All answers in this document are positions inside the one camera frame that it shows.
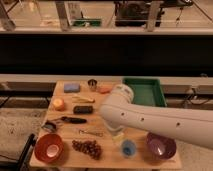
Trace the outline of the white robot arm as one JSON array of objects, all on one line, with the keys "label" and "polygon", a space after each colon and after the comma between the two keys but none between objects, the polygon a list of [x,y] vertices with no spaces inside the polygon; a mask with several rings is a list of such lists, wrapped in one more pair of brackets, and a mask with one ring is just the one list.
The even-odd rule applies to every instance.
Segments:
[{"label": "white robot arm", "polygon": [[136,105],[133,97],[129,86],[117,84],[101,103],[100,115],[111,130],[128,126],[213,149],[213,110]]}]

